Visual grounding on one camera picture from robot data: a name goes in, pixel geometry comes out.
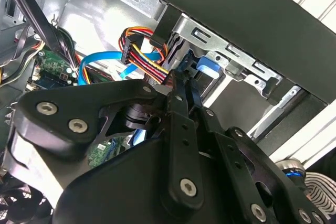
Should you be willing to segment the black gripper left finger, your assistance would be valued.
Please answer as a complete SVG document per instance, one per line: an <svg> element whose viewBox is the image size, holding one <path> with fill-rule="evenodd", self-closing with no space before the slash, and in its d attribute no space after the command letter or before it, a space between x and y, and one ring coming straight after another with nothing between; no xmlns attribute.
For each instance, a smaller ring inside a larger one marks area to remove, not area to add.
<svg viewBox="0 0 336 224"><path fill-rule="evenodd" d="M172 71L157 89L143 80L124 80L25 94L14 115L12 150L22 150L15 160L28 174L12 174L40 190L55 209L70 183L94 169L88 164L91 147L143 128L148 136L140 144L163 142L162 205L201 209L200 155L186 81Z"/></svg>

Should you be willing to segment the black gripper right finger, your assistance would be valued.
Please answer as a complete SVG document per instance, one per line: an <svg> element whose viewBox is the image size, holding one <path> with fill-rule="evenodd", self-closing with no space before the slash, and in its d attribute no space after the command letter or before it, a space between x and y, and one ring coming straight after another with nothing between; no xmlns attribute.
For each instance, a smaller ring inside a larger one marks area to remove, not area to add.
<svg viewBox="0 0 336 224"><path fill-rule="evenodd" d="M328 223L308 198L307 173L296 160L274 163L237 127L223 130L202 106L197 84L185 83L188 110L221 178L224 202L234 223Z"/></svg>

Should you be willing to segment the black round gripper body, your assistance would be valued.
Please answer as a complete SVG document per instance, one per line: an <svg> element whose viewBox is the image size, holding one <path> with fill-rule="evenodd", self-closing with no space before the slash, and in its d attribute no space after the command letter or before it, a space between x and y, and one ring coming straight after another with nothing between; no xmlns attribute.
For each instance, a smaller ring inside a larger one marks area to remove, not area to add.
<svg viewBox="0 0 336 224"><path fill-rule="evenodd" d="M163 207L161 140L139 144L76 178L60 196L53 223L243 223L216 162L200 155L204 188L202 208L188 217Z"/></svg>

